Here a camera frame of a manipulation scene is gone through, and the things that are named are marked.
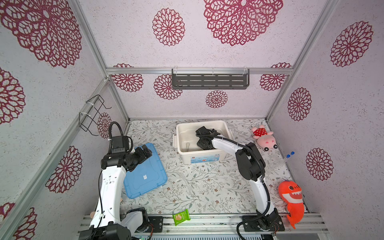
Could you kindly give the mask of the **white plastic storage bin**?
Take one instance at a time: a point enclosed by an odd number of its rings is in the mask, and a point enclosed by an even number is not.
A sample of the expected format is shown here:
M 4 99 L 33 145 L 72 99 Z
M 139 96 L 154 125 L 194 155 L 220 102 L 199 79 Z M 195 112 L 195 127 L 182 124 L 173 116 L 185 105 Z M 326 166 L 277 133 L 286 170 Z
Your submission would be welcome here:
M 227 152 L 214 148 L 212 135 L 234 139 L 227 124 L 221 120 L 178 124 L 173 145 L 183 163 L 190 165 L 223 160 Z

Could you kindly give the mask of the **blue plastic bin lid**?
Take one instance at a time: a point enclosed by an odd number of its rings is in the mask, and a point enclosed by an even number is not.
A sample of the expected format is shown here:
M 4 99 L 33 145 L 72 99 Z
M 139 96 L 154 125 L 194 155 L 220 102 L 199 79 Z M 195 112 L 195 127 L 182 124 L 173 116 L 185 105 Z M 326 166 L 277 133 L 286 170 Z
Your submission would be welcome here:
M 124 179 L 126 195 L 129 199 L 138 198 L 166 184 L 167 174 L 155 146 L 147 143 L 152 156 L 139 164 L 132 172 L 127 172 Z

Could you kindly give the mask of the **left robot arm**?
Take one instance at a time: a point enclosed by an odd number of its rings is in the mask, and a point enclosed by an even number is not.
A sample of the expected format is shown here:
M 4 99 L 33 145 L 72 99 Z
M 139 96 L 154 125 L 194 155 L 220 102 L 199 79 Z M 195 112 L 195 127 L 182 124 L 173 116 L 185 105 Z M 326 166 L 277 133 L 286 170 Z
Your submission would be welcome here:
M 124 179 L 128 172 L 149 159 L 152 151 L 146 145 L 134 148 L 132 138 L 122 132 L 113 136 L 113 126 L 121 129 L 117 122 L 109 125 L 110 145 L 101 160 L 98 204 L 89 228 L 80 232 L 80 240 L 134 240 L 135 232 L 154 231 L 145 208 L 130 210 L 123 219 L 120 215 Z

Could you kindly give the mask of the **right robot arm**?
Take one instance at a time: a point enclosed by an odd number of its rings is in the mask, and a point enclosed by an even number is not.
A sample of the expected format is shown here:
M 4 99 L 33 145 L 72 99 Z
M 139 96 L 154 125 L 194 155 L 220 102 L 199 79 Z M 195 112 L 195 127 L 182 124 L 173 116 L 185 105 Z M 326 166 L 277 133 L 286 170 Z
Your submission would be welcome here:
M 228 139 L 215 129 L 200 127 L 196 130 L 199 138 L 197 146 L 202 150 L 218 149 L 236 158 L 241 176 L 249 181 L 254 198 L 256 200 L 257 213 L 253 218 L 243 220 L 237 224 L 236 231 L 240 239 L 244 239 L 240 233 L 240 227 L 248 223 L 255 223 L 261 231 L 278 231 L 282 224 L 281 216 L 275 208 L 270 192 L 265 182 L 265 161 L 254 143 L 240 144 Z

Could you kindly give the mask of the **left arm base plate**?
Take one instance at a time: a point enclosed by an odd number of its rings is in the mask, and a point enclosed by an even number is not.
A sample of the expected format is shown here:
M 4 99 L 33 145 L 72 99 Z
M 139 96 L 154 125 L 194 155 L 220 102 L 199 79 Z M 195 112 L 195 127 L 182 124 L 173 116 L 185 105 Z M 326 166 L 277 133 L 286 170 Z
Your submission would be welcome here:
M 126 217 L 121 220 L 121 225 L 126 227 L 133 233 L 161 233 L 163 231 L 162 216 L 149 216 L 146 217 L 142 212 L 133 212 L 127 214 Z

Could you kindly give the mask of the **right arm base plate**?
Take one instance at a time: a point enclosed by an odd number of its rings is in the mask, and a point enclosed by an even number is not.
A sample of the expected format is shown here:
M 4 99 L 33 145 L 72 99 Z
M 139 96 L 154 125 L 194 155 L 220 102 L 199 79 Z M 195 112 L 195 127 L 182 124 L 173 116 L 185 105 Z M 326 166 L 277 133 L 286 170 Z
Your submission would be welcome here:
M 244 224 L 245 232 L 284 232 L 285 226 L 282 218 L 277 216 L 268 216 L 261 219 L 247 222 Z

